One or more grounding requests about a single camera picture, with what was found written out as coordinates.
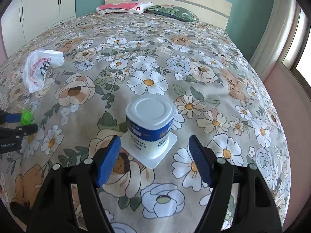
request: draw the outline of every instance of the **black bracket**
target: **black bracket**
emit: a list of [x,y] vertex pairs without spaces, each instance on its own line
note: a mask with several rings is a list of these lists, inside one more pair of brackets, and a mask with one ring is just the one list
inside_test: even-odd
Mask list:
[[[97,188],[108,181],[121,149],[118,136],[106,148],[77,166],[53,165],[30,211],[11,203],[12,213],[27,225],[27,233],[82,233],[77,224],[71,183],[78,186],[84,220],[89,233],[114,233],[98,196]],[[197,137],[189,139],[189,149],[202,180],[213,187],[204,214],[195,233],[220,233],[233,183],[239,183],[236,211],[231,228],[223,233],[282,233],[278,211],[271,193],[255,164],[233,166],[203,147]]]
[[[10,114],[0,110],[0,125],[8,122],[19,122],[21,114]],[[21,149],[21,142],[24,136],[37,133],[38,125],[29,124],[17,126],[15,129],[1,128],[0,127],[0,154],[18,151]]]

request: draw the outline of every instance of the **teddy bear print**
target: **teddy bear print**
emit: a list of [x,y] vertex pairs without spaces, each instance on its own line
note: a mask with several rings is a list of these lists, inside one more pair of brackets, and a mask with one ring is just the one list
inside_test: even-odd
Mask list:
[[242,102],[249,102],[249,99],[242,92],[244,86],[241,78],[236,78],[231,71],[225,69],[220,69],[219,76],[229,83],[228,95],[230,97],[238,99]]

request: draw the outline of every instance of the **white plastic bag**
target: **white plastic bag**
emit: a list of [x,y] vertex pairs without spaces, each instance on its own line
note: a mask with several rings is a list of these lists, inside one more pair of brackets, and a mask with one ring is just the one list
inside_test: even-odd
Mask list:
[[36,50],[30,53],[23,70],[23,82],[29,92],[33,93],[43,88],[49,66],[54,68],[63,63],[64,57],[60,51]]

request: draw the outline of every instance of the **bed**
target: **bed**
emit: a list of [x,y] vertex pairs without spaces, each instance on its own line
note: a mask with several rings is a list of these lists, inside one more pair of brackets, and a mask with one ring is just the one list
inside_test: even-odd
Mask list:
[[[31,94],[22,68],[36,49],[59,50],[65,62],[49,68],[44,88]],[[121,150],[108,183],[99,189],[115,232],[194,231],[212,190],[189,152],[192,134],[232,164],[255,163],[284,222],[289,153],[263,83],[225,30],[145,12],[71,20],[0,66],[0,109],[26,108],[39,126],[25,137],[21,151],[0,155],[0,197],[23,229],[14,215],[26,216],[52,166],[76,165],[113,135],[122,136],[126,105],[147,93],[165,95],[175,104],[172,130],[178,141],[155,169]],[[231,226],[237,191],[234,185],[223,229]],[[72,193],[79,226],[85,228],[74,185]]]

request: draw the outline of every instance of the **window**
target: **window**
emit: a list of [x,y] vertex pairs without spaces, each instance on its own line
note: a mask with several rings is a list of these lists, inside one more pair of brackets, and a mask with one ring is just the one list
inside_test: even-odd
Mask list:
[[304,77],[304,79],[311,85],[311,37],[309,35],[306,47],[302,56],[296,66],[298,72]]

